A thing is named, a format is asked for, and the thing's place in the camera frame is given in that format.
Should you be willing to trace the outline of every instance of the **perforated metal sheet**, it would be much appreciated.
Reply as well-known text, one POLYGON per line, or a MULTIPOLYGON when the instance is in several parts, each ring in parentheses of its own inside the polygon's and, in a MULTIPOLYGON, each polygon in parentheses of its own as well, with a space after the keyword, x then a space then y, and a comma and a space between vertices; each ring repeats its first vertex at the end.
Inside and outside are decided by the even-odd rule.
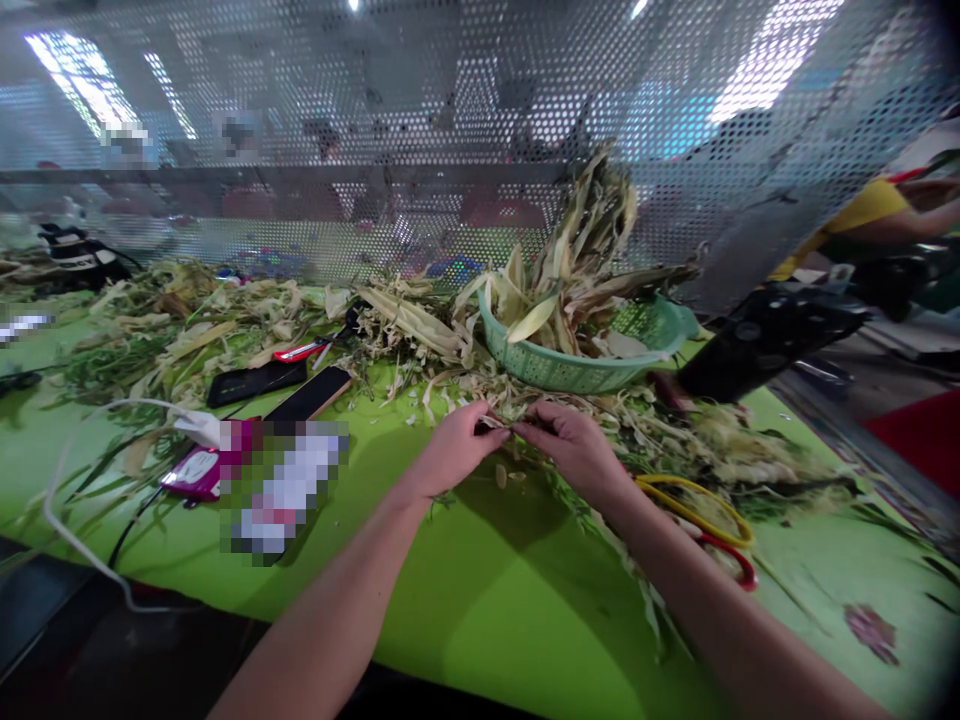
POLYGON ((566 161, 615 135, 641 191, 625 264, 706 243, 688 295, 722 312, 955 99, 926 8, 6 3, 0 210, 82 213, 145 255, 323 281, 433 261, 457 282, 534 252, 566 161))

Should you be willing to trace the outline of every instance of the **plastic basket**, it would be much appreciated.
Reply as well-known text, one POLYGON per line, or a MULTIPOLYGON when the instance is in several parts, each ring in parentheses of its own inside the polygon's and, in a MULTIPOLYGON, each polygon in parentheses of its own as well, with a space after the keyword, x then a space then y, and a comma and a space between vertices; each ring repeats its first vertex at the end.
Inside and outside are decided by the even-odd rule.
POLYGON ((671 357, 699 326, 693 313, 659 295, 653 302, 631 303, 611 329, 636 338, 650 352, 635 358, 582 358, 540 347, 526 340, 508 344, 507 329, 487 309, 480 293, 480 313, 487 348, 507 373, 528 385, 579 395, 599 395, 623 387, 644 368, 671 357))

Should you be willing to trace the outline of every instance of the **charger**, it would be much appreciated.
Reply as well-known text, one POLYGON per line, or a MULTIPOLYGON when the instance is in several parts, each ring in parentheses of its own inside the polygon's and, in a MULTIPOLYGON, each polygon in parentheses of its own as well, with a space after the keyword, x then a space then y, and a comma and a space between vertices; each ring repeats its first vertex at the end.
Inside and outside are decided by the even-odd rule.
POLYGON ((199 410, 183 410, 173 427, 201 447, 220 448, 220 419, 215 415, 199 410))

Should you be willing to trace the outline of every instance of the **green table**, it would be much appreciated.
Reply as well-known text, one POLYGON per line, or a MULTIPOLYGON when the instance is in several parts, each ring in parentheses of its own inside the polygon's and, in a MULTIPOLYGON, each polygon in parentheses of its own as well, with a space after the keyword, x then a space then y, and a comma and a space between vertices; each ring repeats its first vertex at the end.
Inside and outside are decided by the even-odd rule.
MULTIPOLYGON (((4 355, 25 367, 42 365, 58 342, 69 347, 87 331, 83 323, 58 328, 4 355)), ((693 351, 687 348, 686 356, 693 351)), ((388 379, 384 374, 381 386, 388 379)), ((32 546, 48 543, 51 531, 37 513, 21 517, 23 508, 43 491, 64 438, 89 412, 74 405, 42 409, 55 394, 41 386, 0 401, 0 533, 32 546)), ((261 398, 243 416, 266 413, 281 397, 261 398)), ((411 402, 402 397, 379 410, 378 403, 353 394, 324 416, 349 422, 348 464, 291 566, 255 568, 242 556, 222 553, 216 505, 187 511, 167 499, 131 533, 119 570, 222 610, 277 618, 427 442, 430 429, 411 402), (420 418, 413 427, 405 423, 411 414, 420 418)), ((808 428, 781 415, 790 412, 768 391, 754 393, 748 404, 759 427, 776 428, 835 459, 808 428)), ((94 460, 116 432, 107 421, 91 423, 68 466, 94 460)), ((457 502, 437 507, 420 529, 375 659, 546 717, 729 716, 705 666, 676 647, 656 664, 639 590, 613 552, 582 535, 535 479, 501 491, 492 475, 490 465, 482 466, 456 490, 457 502)), ((123 498, 110 480, 103 478, 101 492, 70 517, 71 527, 104 558, 143 498, 123 498)), ((895 714, 922 715, 936 699, 930 689, 948 676, 958 632, 956 617, 923 592, 957 605, 960 598, 918 561, 920 551, 894 533, 838 517, 756 531, 763 555, 814 610, 822 629, 768 577, 761 575, 757 599, 895 714), (881 663, 847 629, 843 606, 858 603, 871 604, 897 627, 900 667, 881 663)), ((46 550, 77 560, 59 541, 46 550)))

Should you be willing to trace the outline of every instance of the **left hand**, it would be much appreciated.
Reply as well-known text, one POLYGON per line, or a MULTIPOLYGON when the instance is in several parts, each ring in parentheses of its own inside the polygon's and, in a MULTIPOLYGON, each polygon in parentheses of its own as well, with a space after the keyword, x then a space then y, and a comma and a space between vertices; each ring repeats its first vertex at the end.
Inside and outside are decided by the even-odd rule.
POLYGON ((474 435, 477 422, 490 411, 478 400, 447 415, 433 431, 430 444, 404 473, 401 484, 418 497, 436 497, 458 485, 490 453, 510 437, 507 429, 474 435))

